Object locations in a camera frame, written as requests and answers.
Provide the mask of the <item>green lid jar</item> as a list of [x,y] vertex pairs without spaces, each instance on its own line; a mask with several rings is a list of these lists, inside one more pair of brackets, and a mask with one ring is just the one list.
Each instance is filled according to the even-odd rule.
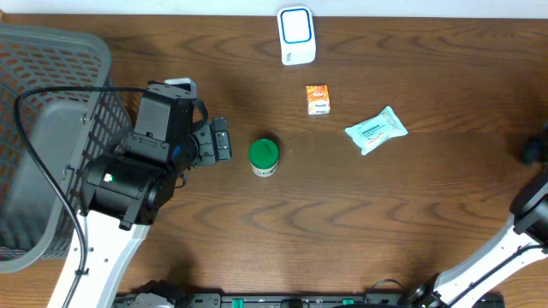
[[270,139],[258,139],[250,147],[249,161],[257,176],[272,176],[278,168],[279,149]]

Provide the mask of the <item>small orange carton box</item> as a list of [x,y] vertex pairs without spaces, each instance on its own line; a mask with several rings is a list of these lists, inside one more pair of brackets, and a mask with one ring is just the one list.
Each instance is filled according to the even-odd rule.
[[307,113],[310,116],[329,114],[331,101],[327,85],[306,86]]

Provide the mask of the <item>mint green wipes pack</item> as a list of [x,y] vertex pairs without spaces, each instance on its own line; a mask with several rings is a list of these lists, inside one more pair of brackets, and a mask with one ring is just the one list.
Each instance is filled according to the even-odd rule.
[[400,119],[390,106],[386,106],[378,115],[352,127],[346,127],[345,133],[360,148],[362,156],[367,155],[389,139],[408,134]]

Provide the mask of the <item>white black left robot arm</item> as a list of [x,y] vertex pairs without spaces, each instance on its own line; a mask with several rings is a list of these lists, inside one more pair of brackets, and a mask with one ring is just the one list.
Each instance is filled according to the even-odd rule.
[[[189,78],[151,82],[121,154],[106,151],[82,174],[78,221],[50,307],[110,307],[124,273],[188,169],[232,157],[228,123],[210,119]],[[86,252],[79,270],[78,257]]]

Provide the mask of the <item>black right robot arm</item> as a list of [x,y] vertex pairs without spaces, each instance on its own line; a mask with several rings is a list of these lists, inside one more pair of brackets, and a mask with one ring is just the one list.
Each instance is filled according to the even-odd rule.
[[521,162],[542,169],[516,195],[503,227],[471,257],[400,299],[412,307],[472,307],[529,264],[547,258],[547,130],[531,136]]

